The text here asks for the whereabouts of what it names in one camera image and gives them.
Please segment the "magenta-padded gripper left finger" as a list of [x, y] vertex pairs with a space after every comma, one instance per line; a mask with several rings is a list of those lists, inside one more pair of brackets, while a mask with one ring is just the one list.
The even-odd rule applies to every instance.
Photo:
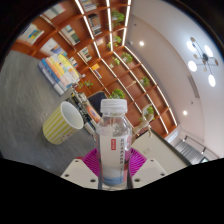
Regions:
[[62, 178], [84, 188], [97, 189], [100, 163], [97, 150], [93, 149], [84, 157], [75, 158], [65, 169]]

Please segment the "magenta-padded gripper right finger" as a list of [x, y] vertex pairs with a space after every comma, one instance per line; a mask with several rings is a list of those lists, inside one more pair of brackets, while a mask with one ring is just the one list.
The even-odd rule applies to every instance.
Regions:
[[167, 175], [167, 172], [154, 158], [147, 159], [136, 149], [131, 149], [129, 159], [131, 186], [141, 188]]

